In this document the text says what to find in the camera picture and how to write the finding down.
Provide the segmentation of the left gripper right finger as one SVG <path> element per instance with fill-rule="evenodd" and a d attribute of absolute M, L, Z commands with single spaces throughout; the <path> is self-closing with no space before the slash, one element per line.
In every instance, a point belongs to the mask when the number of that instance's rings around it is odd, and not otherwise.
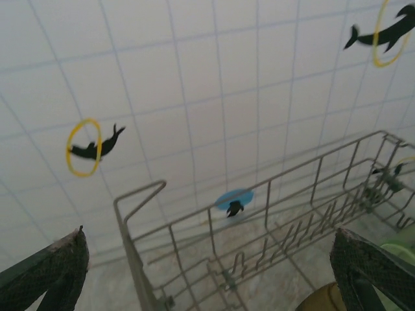
<path fill-rule="evenodd" d="M 345 228 L 338 228 L 331 267 L 347 310 L 384 310 L 376 290 L 414 310 L 414 266 Z"/>

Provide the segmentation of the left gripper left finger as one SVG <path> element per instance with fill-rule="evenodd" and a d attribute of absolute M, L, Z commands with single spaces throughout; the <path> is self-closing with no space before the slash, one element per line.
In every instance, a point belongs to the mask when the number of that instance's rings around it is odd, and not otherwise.
<path fill-rule="evenodd" d="M 86 279 L 89 249 L 83 227 L 1 272 L 1 310 L 74 310 Z"/>

